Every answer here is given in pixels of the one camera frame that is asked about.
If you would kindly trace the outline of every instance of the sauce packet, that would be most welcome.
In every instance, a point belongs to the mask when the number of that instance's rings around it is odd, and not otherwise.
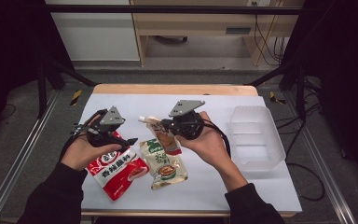
[[[118,132],[113,132],[113,135],[121,137]],[[102,155],[87,169],[113,201],[124,194],[134,179],[149,171],[146,163],[130,147],[124,152]]]
[[[180,155],[169,155],[157,138],[140,143],[141,154],[153,176],[152,189],[187,180],[187,170]]]
[[[158,139],[158,142],[164,148],[165,153],[172,156],[182,154],[182,149],[180,148],[178,140],[176,140],[170,130],[167,130],[162,126],[160,119],[154,116],[149,116],[147,118],[140,116],[138,120],[146,123],[146,127]]]

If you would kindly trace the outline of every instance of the gray floor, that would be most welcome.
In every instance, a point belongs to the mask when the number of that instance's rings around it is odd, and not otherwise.
[[[75,65],[79,73],[102,83],[243,84],[265,75],[274,68],[267,64],[252,66],[240,37],[190,37],[186,43],[152,38],[144,67],[138,63],[128,62]],[[67,75],[63,77],[67,84],[63,91],[58,91],[57,103],[51,111],[48,123],[40,133],[16,183],[12,189],[7,190],[7,197],[3,198],[6,203],[0,207],[0,222],[6,218],[15,220],[21,215],[30,192],[46,178],[57,162],[61,147],[72,131],[73,123],[79,120],[82,108],[92,92],[92,88],[78,83]],[[288,103],[293,100],[292,91],[279,91],[279,80],[280,77],[269,80],[257,88],[258,92],[265,97],[266,105],[275,120],[294,118],[296,114],[290,104],[281,105],[269,99],[269,94],[273,91],[278,99],[284,99]],[[77,90],[83,91],[79,101],[76,105],[70,105]],[[49,91],[51,96],[56,93],[57,91]],[[307,107],[318,103],[314,95],[307,98],[307,101]],[[7,103],[8,106],[2,114],[3,119],[0,121],[0,187],[36,123],[36,82],[13,90],[8,96]],[[285,121],[277,121],[277,127],[283,123]],[[285,149],[295,137],[295,133],[292,132],[298,128],[298,123],[294,122],[279,129]],[[287,161],[318,171],[310,155],[310,145],[307,142],[310,139],[304,135],[306,131],[310,132],[311,140],[321,153],[355,221],[340,220],[342,216],[337,214],[339,209],[336,210],[337,207],[334,205],[336,195],[328,193],[318,202],[300,197],[303,212],[287,218],[286,222],[358,223],[358,166],[354,161],[341,158],[340,147],[319,111],[307,116],[306,129],[302,130],[295,141]],[[289,170],[301,195],[311,198],[320,195],[322,188],[316,177],[295,166],[289,166]]]

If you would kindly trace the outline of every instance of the black sleeve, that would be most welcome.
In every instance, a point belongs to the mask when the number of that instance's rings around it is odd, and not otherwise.
[[[86,175],[86,170],[78,172],[58,162],[47,180],[31,193],[17,223],[80,223]]]
[[[284,223],[275,208],[260,198],[254,184],[234,189],[225,196],[231,210],[230,223],[232,224]]]

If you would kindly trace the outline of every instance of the wooden table edge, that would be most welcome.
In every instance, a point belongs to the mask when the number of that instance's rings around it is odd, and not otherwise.
[[[178,84],[99,84],[92,94],[181,94],[181,95],[248,95],[258,96],[253,86],[178,85]]]
[[[229,211],[125,211],[110,209],[83,209],[84,217],[230,217]],[[293,217],[296,212],[280,212],[282,217]]]

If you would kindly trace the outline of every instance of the white cabinet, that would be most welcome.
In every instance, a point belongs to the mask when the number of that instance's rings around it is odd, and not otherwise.
[[[46,0],[46,4],[128,5],[128,0]],[[139,61],[130,13],[51,13],[72,61]]]

